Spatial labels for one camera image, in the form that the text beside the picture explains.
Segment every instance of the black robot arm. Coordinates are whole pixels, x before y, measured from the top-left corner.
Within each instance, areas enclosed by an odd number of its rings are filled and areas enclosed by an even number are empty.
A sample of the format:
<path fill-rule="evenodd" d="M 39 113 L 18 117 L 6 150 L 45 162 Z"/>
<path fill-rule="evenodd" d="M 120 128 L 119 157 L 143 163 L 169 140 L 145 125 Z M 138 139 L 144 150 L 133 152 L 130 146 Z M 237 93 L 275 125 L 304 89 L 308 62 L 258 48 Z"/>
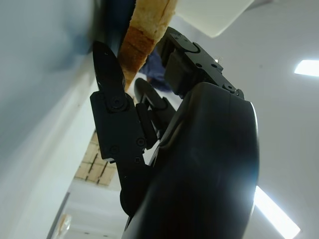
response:
<path fill-rule="evenodd" d="M 183 98 L 177 112 L 137 79 L 139 104 L 107 45 L 93 45 L 99 91 L 91 96 L 101 155 L 116 162 L 123 239 L 239 239 L 259 172 L 252 104 L 198 44 L 169 28 L 158 45 L 165 80 Z M 150 165 L 143 152 L 160 139 Z"/>

